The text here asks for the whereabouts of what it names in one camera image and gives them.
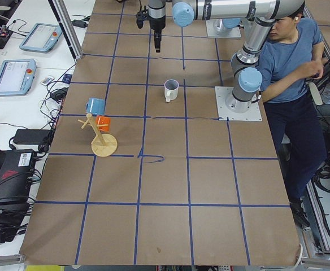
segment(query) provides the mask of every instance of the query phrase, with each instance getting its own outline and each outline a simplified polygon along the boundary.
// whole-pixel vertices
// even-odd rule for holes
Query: shoe
[[[292,210],[293,214],[293,219],[296,223],[301,224],[304,227],[309,227],[310,223],[308,219],[306,218],[306,213],[304,212],[302,206],[301,206],[301,201],[299,200],[298,202],[290,202],[290,208]]]

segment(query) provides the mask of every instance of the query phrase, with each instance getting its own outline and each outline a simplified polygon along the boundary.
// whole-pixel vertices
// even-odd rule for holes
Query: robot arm
[[[274,21],[294,13],[303,2],[304,0],[173,0],[172,17],[180,27],[198,19],[254,19],[242,49],[234,54],[231,62],[235,86],[227,103],[231,110],[242,113],[262,83],[260,72],[252,66],[258,61],[258,55]],[[165,1],[149,0],[148,12],[145,8],[137,14],[138,25],[144,20],[149,20],[150,27],[155,30],[155,48],[160,52],[161,30],[165,27]]]
[[[154,41],[156,52],[160,52],[161,31],[165,28],[165,0],[149,0],[148,7],[136,14],[136,23],[142,28],[144,21],[150,22],[150,28],[154,30]]]

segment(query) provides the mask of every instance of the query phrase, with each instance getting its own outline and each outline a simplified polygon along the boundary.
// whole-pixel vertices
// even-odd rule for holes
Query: short hair
[[[298,16],[298,14],[303,14],[303,10],[305,9],[305,4],[306,1],[303,2],[303,4],[299,7],[299,9],[297,9],[294,13],[292,13],[288,17],[294,19],[296,16]]]

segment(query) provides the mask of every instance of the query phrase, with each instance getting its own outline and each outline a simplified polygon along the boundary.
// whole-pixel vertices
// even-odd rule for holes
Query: blue joint cap
[[[187,27],[194,20],[194,10],[191,5],[178,2],[172,7],[174,22],[180,27]]]
[[[240,23],[240,18],[223,19],[223,25],[225,26],[225,28],[237,27],[239,23]]]
[[[239,75],[240,87],[248,93],[256,92],[262,84],[262,74],[256,68],[245,68]]]

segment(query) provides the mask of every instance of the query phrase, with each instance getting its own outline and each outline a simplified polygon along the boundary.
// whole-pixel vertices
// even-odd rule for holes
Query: man
[[[327,152],[306,85],[306,78],[322,77],[324,43],[317,23],[301,19],[304,6],[275,21],[257,68],[263,76],[260,89],[276,151],[284,133],[292,144],[284,182],[293,217],[309,226],[300,198]]]

